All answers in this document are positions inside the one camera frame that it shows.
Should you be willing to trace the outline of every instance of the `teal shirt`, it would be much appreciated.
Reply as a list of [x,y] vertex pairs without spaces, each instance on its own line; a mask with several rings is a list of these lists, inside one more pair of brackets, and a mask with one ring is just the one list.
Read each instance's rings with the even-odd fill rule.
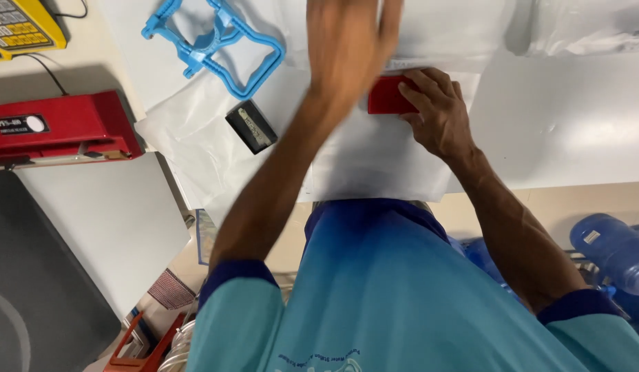
[[262,262],[216,267],[188,371],[639,371],[639,337],[604,295],[534,317],[405,202],[326,203],[306,232],[286,307]]

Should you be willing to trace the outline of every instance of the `black mat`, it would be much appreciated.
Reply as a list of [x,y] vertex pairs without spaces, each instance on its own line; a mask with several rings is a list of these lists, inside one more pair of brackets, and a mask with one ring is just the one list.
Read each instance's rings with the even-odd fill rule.
[[0,371],[82,371],[119,332],[119,319],[17,175],[0,171]]

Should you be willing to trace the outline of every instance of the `left hand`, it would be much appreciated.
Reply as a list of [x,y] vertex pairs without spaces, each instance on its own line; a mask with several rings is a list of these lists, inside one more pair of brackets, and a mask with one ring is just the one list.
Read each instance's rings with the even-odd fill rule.
[[310,93],[350,109],[369,90],[398,46],[404,0],[308,0]]

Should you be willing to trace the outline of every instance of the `blue plastic holder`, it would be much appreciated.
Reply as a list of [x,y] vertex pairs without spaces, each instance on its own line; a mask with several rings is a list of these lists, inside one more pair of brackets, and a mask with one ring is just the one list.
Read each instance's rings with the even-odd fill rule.
[[[162,4],[157,12],[150,16],[141,34],[147,39],[153,38],[154,34],[160,34],[173,42],[177,48],[177,57],[189,66],[184,70],[184,76],[187,79],[191,79],[203,67],[207,68],[223,80],[230,94],[241,101],[246,101],[281,64],[285,57],[285,49],[275,38],[254,31],[237,16],[225,0],[207,0],[207,3],[215,9],[214,29],[208,34],[198,36],[192,46],[166,26],[168,18],[182,5],[182,0],[167,0]],[[238,85],[230,72],[212,60],[212,55],[220,48],[235,44],[242,37],[273,48],[273,53],[265,57],[245,87]]]

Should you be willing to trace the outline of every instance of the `person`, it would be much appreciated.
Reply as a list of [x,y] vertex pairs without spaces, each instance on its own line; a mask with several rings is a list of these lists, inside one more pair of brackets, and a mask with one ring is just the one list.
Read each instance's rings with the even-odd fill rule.
[[322,203],[289,303],[264,260],[317,151],[374,84],[398,43],[402,0],[308,0],[312,78],[269,158],[220,228],[188,371],[639,371],[639,338],[583,281],[475,145],[460,84],[405,75],[414,139],[454,172],[489,253],[528,307],[448,245],[402,200]]

